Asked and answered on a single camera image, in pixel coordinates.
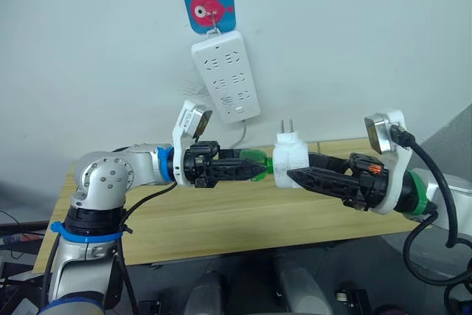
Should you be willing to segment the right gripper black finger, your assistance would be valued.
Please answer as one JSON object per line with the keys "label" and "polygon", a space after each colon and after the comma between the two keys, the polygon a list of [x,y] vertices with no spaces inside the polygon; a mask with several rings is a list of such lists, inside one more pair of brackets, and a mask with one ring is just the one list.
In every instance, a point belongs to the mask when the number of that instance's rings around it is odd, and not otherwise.
{"label": "right gripper black finger", "polygon": [[286,175],[305,190],[350,203],[364,203],[361,185],[356,177],[319,167],[292,169]]}
{"label": "right gripper black finger", "polygon": [[345,174],[347,170],[350,169],[350,163],[347,159],[341,159],[335,156],[310,152],[308,159],[310,167],[317,167],[341,174]]}

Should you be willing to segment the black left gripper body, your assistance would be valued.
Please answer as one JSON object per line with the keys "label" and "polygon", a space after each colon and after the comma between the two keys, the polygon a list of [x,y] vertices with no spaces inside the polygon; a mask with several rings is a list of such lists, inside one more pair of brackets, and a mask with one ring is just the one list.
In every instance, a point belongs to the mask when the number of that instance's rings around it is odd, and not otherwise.
{"label": "black left gripper body", "polygon": [[185,150],[184,175],[195,188],[213,188],[217,184],[212,176],[212,163],[219,149],[216,141],[201,141]]}

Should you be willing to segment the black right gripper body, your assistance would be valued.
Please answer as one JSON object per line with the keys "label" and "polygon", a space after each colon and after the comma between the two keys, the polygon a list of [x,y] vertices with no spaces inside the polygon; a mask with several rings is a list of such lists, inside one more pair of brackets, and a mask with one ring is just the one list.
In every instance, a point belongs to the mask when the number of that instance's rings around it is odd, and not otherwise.
{"label": "black right gripper body", "polygon": [[376,157],[361,153],[351,153],[348,160],[347,176],[350,183],[343,205],[367,211],[383,201],[389,180],[389,171]]}

